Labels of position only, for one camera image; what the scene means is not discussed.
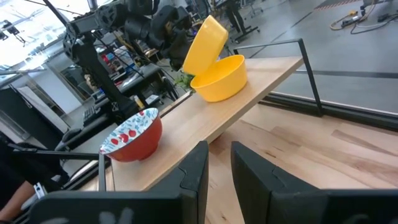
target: concrete floor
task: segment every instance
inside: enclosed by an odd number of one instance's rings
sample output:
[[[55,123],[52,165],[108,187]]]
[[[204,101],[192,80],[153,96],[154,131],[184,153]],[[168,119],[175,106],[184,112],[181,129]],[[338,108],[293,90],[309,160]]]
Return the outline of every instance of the concrete floor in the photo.
[[[382,29],[365,34],[351,35],[351,29],[332,31],[330,23],[346,15],[349,10],[359,10],[362,2],[354,2],[324,11],[313,11],[322,0],[266,0],[254,7],[262,7],[263,14],[245,21],[246,26],[259,26],[261,32],[249,34],[239,45],[229,43],[230,49],[251,44],[266,44],[273,41],[302,38],[307,48],[313,70],[318,71],[351,71],[351,72],[387,72],[386,78],[344,77],[315,74],[320,97],[346,105],[360,106],[374,110],[398,113],[398,63],[393,43],[398,23],[391,22]],[[383,13],[394,13],[398,1],[378,4],[363,26],[374,24],[377,16]],[[250,8],[241,9],[242,16]],[[247,58],[280,57],[300,55],[297,44],[279,45],[265,49],[247,49],[241,51]],[[289,77],[276,88],[276,91],[291,95],[312,98],[312,91],[306,74],[297,73]],[[84,107],[69,114],[68,123],[81,123]],[[110,126],[99,135],[84,143],[75,152],[98,152],[103,139],[116,127]],[[75,172],[85,161],[67,161],[64,168],[69,173]]]

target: machine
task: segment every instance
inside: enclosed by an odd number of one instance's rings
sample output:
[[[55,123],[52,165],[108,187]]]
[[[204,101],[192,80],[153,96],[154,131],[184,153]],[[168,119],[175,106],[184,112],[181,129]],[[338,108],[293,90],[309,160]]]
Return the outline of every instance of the machine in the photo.
[[[47,0],[44,2],[54,9]],[[71,22],[53,10],[66,26],[67,33],[63,40],[66,55],[91,74],[98,87],[104,91],[112,104],[112,114],[117,124],[137,113],[138,107],[123,96],[109,78],[111,71],[95,50],[95,31],[121,31],[136,54],[145,59],[146,56],[135,43],[135,40],[142,40],[169,58],[172,68],[178,70],[190,48],[186,34],[192,25],[190,16],[183,7],[164,6],[158,9],[158,4],[159,0],[113,1]]]

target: person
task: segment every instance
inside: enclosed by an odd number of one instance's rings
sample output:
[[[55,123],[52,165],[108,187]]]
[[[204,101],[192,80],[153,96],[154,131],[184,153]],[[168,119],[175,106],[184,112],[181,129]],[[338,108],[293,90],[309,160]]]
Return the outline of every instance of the person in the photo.
[[[19,172],[26,164],[34,164],[44,168],[44,176],[60,175],[60,185],[69,180],[68,174],[62,169],[58,159],[26,159],[11,154],[8,147],[10,139],[0,132],[0,223],[11,222],[21,213],[22,205],[35,194],[32,182],[37,177],[23,177]],[[18,144],[20,147],[35,147],[29,143]]]

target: bowl rim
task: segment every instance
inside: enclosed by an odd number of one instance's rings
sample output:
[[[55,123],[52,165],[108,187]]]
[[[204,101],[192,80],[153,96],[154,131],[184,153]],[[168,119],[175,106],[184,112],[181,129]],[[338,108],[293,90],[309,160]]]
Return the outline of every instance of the bowl rim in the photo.
[[[196,34],[196,36],[195,36],[195,38],[193,39],[193,41],[192,41],[192,44],[191,44],[191,46],[190,46],[190,48],[188,49],[188,53],[187,53],[187,56],[185,57],[185,60],[184,60],[184,62],[187,62],[188,60],[188,58],[190,58],[190,57],[193,57],[192,56],[192,46],[194,46],[195,45],[195,42],[198,42],[199,40],[196,38],[197,36],[199,36],[201,33],[203,33],[204,32],[204,29],[202,29],[202,27],[203,27],[203,25],[205,25],[205,24],[207,24],[207,23],[209,23],[211,20],[214,20],[214,21],[216,21],[217,23],[218,23],[218,21],[216,20],[216,18],[214,18],[212,15],[209,15],[203,22],[202,22],[202,24],[201,24],[201,27],[200,27],[200,29],[198,30],[198,33]],[[222,48],[220,49],[220,52],[215,56],[215,60],[217,59],[217,57],[219,56],[219,54],[223,51],[223,47],[224,47],[224,45],[222,46]],[[207,69],[209,69],[212,65],[214,64],[214,62],[212,62],[209,66],[208,66],[208,68],[206,68],[206,70],[204,70],[204,72],[206,72],[207,71]],[[184,64],[182,65],[182,69],[185,71],[185,72],[189,72],[189,71],[186,71],[185,69],[184,69]]]
[[[154,124],[154,121],[157,119],[157,118],[159,118],[159,109],[157,109],[157,108],[147,108],[147,109],[144,109],[144,110],[142,110],[142,111],[140,111],[140,112],[144,112],[145,113],[145,111],[146,110],[153,110],[153,109],[155,109],[156,110],[156,118],[151,122],[151,124],[150,125],[148,125],[148,127],[140,134],[140,135],[138,135],[133,141],[135,141],[136,139],[138,139],[139,137],[141,137],[153,124]],[[138,112],[138,113],[136,113],[136,114],[134,114],[134,115],[132,115],[130,118],[128,118],[127,120],[129,120],[129,119],[131,119],[131,118],[133,118],[134,116],[137,116],[140,112]],[[125,144],[124,146],[122,146],[122,147],[119,147],[118,149],[115,149],[115,150],[113,150],[113,151],[111,151],[111,152],[101,152],[101,148],[102,148],[102,145],[105,143],[105,141],[111,136],[111,134],[115,131],[115,130],[117,130],[118,128],[120,128],[127,120],[125,120],[123,123],[121,123],[117,128],[115,128],[106,138],[105,138],[105,140],[101,143],[101,145],[99,146],[99,153],[100,154],[102,154],[102,155],[109,155],[109,154],[112,154],[112,153],[114,153],[114,152],[116,152],[116,151],[119,151],[119,150],[121,150],[121,149],[123,149],[124,147],[126,147],[128,144]]]
[[[242,66],[242,64],[244,64],[245,58],[244,58],[243,55],[231,55],[231,56],[225,57],[225,58],[223,58],[223,59],[221,59],[221,60],[218,60],[218,61],[217,61],[216,63],[214,63],[213,65],[216,65],[217,63],[220,63],[221,61],[225,61],[225,60],[231,59],[231,58],[233,58],[233,57],[240,57],[240,58],[241,58],[241,62],[239,63],[239,65],[236,66],[236,68],[234,68],[234,69],[232,70],[232,72],[230,73],[230,74],[232,74],[232,73],[235,72],[238,68],[240,68],[240,67]],[[192,88],[203,88],[203,87],[212,85],[212,84],[214,84],[214,83],[216,83],[216,82],[220,82],[221,80],[223,80],[223,79],[225,79],[226,77],[228,77],[230,74],[224,76],[223,78],[220,78],[219,80],[215,80],[215,81],[213,81],[213,82],[211,82],[211,83],[208,83],[208,84],[206,84],[206,85],[193,86],[193,85],[192,85],[193,80],[194,80],[196,77],[199,77],[199,76],[200,76],[200,75],[195,75],[195,77],[193,77],[192,80],[191,80],[191,82],[190,82],[190,86],[191,86]]]

